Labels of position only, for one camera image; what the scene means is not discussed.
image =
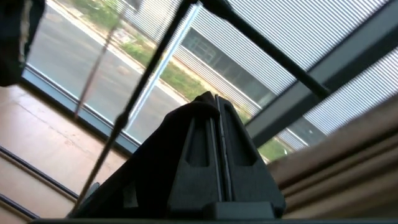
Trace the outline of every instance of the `metal window frame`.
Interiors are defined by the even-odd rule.
[[[389,1],[357,27],[308,74],[332,93],[398,46],[398,1]],[[280,133],[320,100],[295,82],[252,120],[246,129],[256,147]]]

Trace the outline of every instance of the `white pole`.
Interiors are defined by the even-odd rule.
[[[165,57],[163,58],[162,61],[160,61],[159,66],[157,67],[153,76],[149,79],[147,86],[145,87],[144,91],[142,91],[140,97],[138,98],[138,102],[137,102],[136,106],[132,109],[130,117],[129,117],[129,124],[126,126],[125,131],[127,131],[131,127],[132,123],[137,118],[137,115],[140,112],[142,106],[148,99],[148,96],[151,93],[152,89],[155,87],[156,81],[160,78],[160,75],[166,68],[166,66],[169,63],[170,59],[172,58],[174,52],[176,51],[176,49],[179,47],[181,41],[186,36],[187,32],[189,31],[189,28],[192,25],[193,20],[198,15],[200,9],[201,9],[201,3],[198,2],[195,5],[193,5],[192,8],[189,10],[187,19],[185,19],[184,23],[182,24],[183,28],[180,29],[179,32],[177,32],[177,37],[174,38],[174,40],[172,40],[170,42],[170,47],[166,51]]]

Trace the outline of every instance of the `tiled floor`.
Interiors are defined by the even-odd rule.
[[[18,86],[0,88],[0,145],[76,193],[102,148],[100,141]],[[102,183],[125,160],[112,152],[96,181]],[[64,217],[73,206],[70,199],[1,154],[0,179],[1,194],[40,217]],[[24,223],[0,208],[2,223]]]

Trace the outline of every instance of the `building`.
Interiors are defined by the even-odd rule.
[[[387,0],[238,1],[236,12],[309,70]],[[180,1],[144,0],[127,19],[159,41]],[[175,56],[235,103],[256,114],[295,78],[227,22],[202,9]],[[279,134],[294,149],[314,145],[327,134],[398,90],[395,50],[343,90]]]

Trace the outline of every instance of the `corrugated metal wall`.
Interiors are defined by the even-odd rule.
[[[309,69],[320,60],[386,1],[230,0],[238,14],[304,69]],[[172,0],[145,0],[140,13],[134,14],[131,11],[127,18],[157,42],[172,20],[179,3],[180,1]],[[292,75],[245,36],[209,12],[202,10],[192,27],[274,93],[281,93],[294,82]],[[175,56],[248,111],[257,113],[260,110],[259,105],[188,50],[180,47]],[[390,63],[396,59],[396,56],[390,57],[388,63],[370,69],[357,78],[354,84],[348,85],[341,93],[317,106],[305,117],[324,133],[329,134],[358,114],[365,112],[398,89],[397,75],[389,77],[381,75],[392,72],[394,65],[397,65]],[[351,95],[360,93],[364,93],[362,97],[366,96],[367,103],[349,108],[354,99],[359,99],[359,97],[352,98]],[[305,145],[288,131],[280,133],[280,137],[294,149],[300,149]]]

